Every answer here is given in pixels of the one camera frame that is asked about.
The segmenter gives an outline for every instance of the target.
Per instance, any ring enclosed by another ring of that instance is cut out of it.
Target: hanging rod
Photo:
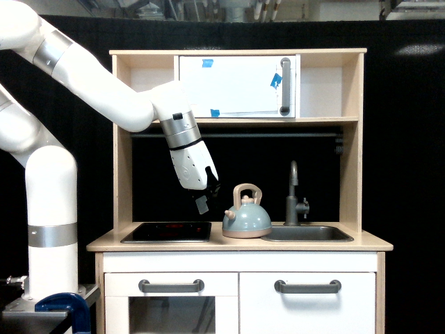
[[[340,133],[326,132],[326,133],[280,133],[280,134],[263,134],[263,133],[251,133],[251,134],[201,134],[202,138],[294,138],[294,137],[339,137]],[[132,134],[132,138],[161,138],[163,134]]]

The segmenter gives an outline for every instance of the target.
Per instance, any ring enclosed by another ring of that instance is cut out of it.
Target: kettle
[[[252,190],[252,198],[243,196],[243,190]],[[250,183],[234,188],[234,206],[225,211],[222,235],[229,238],[257,238],[272,232],[272,223],[265,209],[259,206],[263,193]]]

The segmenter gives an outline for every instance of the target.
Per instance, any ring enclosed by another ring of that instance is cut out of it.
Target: kettle handle
[[[254,184],[242,183],[234,188],[235,210],[239,210],[241,208],[241,192],[243,190],[252,190],[252,197],[254,199],[254,203],[259,205],[259,203],[261,202],[261,197],[263,197],[263,192]]]

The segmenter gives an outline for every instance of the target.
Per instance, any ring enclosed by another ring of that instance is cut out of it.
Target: stovetop
[[[211,223],[209,221],[142,223],[120,242],[124,244],[208,242],[210,230]]]

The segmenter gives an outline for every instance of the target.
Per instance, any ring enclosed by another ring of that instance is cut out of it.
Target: sink
[[[273,226],[261,237],[266,241],[352,241],[354,238],[332,226]]]

